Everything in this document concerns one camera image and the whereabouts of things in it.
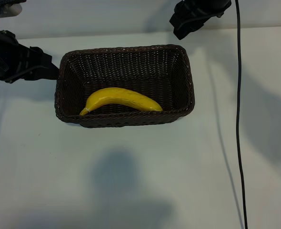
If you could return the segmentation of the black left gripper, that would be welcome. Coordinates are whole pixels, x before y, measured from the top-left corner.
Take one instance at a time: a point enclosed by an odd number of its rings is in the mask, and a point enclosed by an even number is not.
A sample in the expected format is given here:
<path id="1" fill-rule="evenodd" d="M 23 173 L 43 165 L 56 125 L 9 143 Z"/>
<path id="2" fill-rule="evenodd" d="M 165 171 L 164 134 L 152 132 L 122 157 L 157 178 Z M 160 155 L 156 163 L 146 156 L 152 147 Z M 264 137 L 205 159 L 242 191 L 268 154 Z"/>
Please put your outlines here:
<path id="1" fill-rule="evenodd" d="M 59 69 L 54 64 L 39 66 L 39 47 L 25 47 L 19 45 L 10 49 L 7 65 L 9 69 L 5 73 L 5 82 L 13 83 L 19 79 L 26 81 L 57 80 Z"/>

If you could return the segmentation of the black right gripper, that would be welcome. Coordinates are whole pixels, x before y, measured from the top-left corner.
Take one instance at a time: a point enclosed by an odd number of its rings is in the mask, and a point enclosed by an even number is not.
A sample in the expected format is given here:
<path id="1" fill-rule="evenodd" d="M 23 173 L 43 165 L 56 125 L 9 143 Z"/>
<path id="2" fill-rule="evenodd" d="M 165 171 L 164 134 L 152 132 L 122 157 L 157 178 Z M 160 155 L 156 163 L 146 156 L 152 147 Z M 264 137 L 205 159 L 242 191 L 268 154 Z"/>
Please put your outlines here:
<path id="1" fill-rule="evenodd" d="M 175 29 L 175 36 L 179 38 L 179 40 L 184 39 L 190 33 L 195 32 L 203 27 L 210 18 L 220 18 L 228 7 L 229 4 L 217 10 L 204 11 L 201 8 L 193 9 L 191 11 L 190 17 L 185 21 L 185 25 Z"/>

